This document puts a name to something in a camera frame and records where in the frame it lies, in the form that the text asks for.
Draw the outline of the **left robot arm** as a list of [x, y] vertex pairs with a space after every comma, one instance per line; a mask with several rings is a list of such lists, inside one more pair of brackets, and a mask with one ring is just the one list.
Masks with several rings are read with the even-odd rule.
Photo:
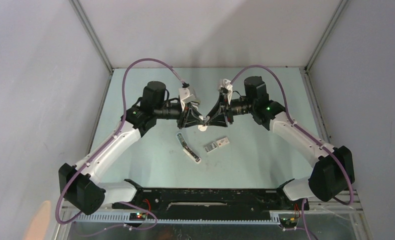
[[129, 182], [102, 183], [110, 166], [139, 141], [158, 119], [175, 120], [179, 128], [203, 124], [198, 112], [200, 100], [188, 84], [179, 88], [178, 97], [169, 98], [166, 85], [150, 81], [134, 105], [125, 111], [107, 139], [74, 165], [58, 170], [62, 197], [82, 214], [91, 215], [102, 205], [125, 202], [131, 208], [143, 204], [144, 195]]

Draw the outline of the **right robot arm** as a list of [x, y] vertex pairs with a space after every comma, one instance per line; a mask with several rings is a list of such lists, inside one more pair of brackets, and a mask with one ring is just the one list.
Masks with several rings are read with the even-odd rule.
[[355, 182], [353, 157], [345, 147], [335, 147], [298, 125], [286, 108], [270, 99], [260, 76], [244, 80], [245, 95], [233, 99], [233, 85], [222, 79], [218, 84], [219, 98], [206, 116], [206, 126], [227, 127], [234, 116], [251, 114], [266, 130], [280, 136], [293, 146], [310, 164], [308, 177], [290, 180], [280, 186], [276, 202], [282, 209], [291, 208], [297, 200], [316, 197], [323, 202], [334, 199]]

